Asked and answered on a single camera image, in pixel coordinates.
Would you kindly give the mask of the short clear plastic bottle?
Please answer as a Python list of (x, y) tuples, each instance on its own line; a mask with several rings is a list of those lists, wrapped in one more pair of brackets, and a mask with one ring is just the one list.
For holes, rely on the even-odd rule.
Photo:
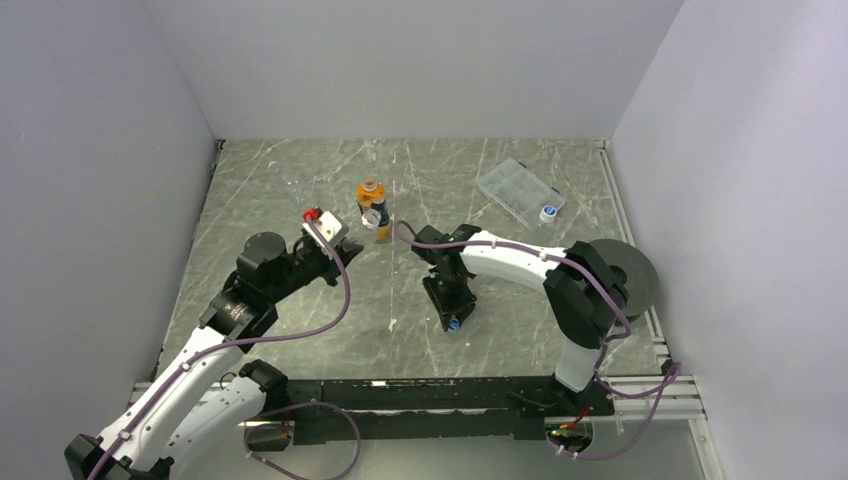
[(364, 209), (361, 213), (361, 223), (368, 230), (377, 230), (382, 221), (382, 214), (372, 208)]

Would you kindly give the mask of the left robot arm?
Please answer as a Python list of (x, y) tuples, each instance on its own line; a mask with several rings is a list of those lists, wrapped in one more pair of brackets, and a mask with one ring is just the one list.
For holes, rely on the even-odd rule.
[(222, 290), (182, 352), (127, 411), (98, 435), (80, 434), (64, 456), (75, 479), (179, 479), (206, 450), (254, 416), (279, 417), (288, 379), (272, 365), (245, 364), (232, 385), (208, 401), (212, 384), (265, 339), (276, 305), (312, 281), (334, 286), (363, 251), (345, 237), (326, 250), (305, 231), (287, 248), (273, 232), (250, 237)]

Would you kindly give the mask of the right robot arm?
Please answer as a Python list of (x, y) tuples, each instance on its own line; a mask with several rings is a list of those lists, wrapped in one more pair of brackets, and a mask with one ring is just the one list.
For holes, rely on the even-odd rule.
[(456, 331), (476, 307), (469, 282), (491, 276), (543, 293), (565, 337), (553, 378), (551, 401), (574, 415), (590, 399), (602, 349), (617, 321), (627, 319), (630, 294), (621, 275), (587, 242), (570, 248), (533, 246), (462, 224), (451, 233), (432, 226), (408, 241), (429, 266), (422, 284), (444, 331)]

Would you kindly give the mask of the orange juice bottle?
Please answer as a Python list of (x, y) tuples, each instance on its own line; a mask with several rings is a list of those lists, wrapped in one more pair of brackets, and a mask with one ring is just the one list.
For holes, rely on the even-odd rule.
[(381, 225), (377, 230), (371, 230), (376, 234), (377, 243), (386, 243), (391, 239), (391, 216), (388, 211), (387, 196), (384, 185), (374, 177), (367, 178), (358, 185), (356, 201), (360, 210), (360, 216), (364, 209), (372, 208), (382, 214)]

